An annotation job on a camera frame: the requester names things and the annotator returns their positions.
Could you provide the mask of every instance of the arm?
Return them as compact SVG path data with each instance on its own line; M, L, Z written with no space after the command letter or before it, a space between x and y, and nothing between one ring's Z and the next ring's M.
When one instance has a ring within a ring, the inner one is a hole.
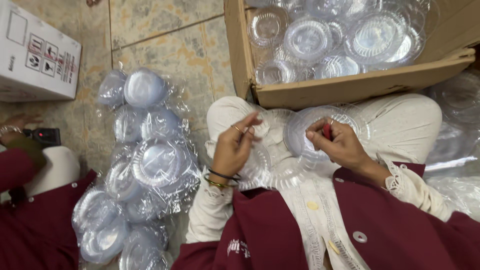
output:
M262 122L257 116L257 112L250 114L218 137L212 162L214 172L232 177L243 168L250 155L252 141L256 140L252 126ZM189 212L188 244L219 241L225 223L233 214L233 190L228 186L229 179L211 173L209 180L220 186L202 181Z
M333 141L322 134L325 123L332 123ZM387 169L372 160L349 125L324 118L310 126L306 132L313 145L327 153L337 164L369 178L372 183L387 189L401 201L411 203L444 221L450 217L451 210L436 190L427 186L420 176L409 169L397 167L391 161L384 160Z

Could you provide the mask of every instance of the person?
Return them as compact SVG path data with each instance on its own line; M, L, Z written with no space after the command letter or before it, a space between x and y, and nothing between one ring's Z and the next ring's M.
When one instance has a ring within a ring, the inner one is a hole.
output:
M25 125L38 115L17 115L0 124L0 192L11 199L0 206L2 269L78 269L79 250L72 212L96 178L79 179L78 159L66 147L49 147L25 137Z
M357 104L373 126L362 145L347 124L321 119L305 135L332 162L292 188L239 192L230 178L260 137L272 166L293 159L282 114L237 97L208 111L213 157L189 212L187 243L172 269L480 269L480 224L452 210L422 180L442 114L418 94ZM333 141L322 129L331 124Z

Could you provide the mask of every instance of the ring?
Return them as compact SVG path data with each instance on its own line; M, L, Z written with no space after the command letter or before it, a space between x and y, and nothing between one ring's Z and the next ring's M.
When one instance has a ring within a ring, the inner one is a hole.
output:
M231 127L233 127L234 129L238 130L240 133L242 133L242 134L243 134L243 132L242 132L242 131L241 131L239 128L237 128L236 126L234 126L234 125L231 125Z

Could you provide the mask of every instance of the white cloth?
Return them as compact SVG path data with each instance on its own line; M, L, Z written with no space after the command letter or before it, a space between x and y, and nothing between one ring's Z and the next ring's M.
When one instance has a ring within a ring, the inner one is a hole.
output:
M428 97L405 94L377 98L357 106L364 110L366 121L375 129L372 142L364 145L365 151L373 159L383 160L392 173L392 177L386 179L390 193L444 221L448 220L451 210L441 195L413 171L392 163L425 161L442 122L438 105ZM218 135L254 110L264 109L237 97L221 98L212 105L207 114L211 140L205 144L211 157ZM256 134L265 133L263 143L267 143L268 151L276 151L281 156L272 164L288 163L286 147L277 142L281 130L270 129L268 124L262 128L266 130L255 130ZM326 162L320 172L309 174L299 186L280 192L299 224L311 270L323 269L326 251L335 270L368 269L350 242L343 224L331 180L338 168L338 165ZM232 214L231 195L231 189L220 191L202 184L189 213L188 243L220 240L223 227Z

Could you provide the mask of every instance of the bangle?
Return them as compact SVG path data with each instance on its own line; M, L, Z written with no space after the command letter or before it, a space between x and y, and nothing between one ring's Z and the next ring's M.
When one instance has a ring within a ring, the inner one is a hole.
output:
M207 178L206 175L204 176L204 179L205 179L205 181L207 181L209 184L216 185L216 186L218 186L218 187L234 187L234 185L230 185L230 184L219 184L219 183L212 182L212 181L210 181L210 180Z
M226 175L223 175L221 173L217 173L216 171L212 170L211 168L208 168L208 171L213 173L214 175L216 176L220 176L222 178L225 178L225 179L230 179L230 180L233 180L233 181L238 181L240 180L240 178L236 178L236 177L232 177L232 176L226 176Z

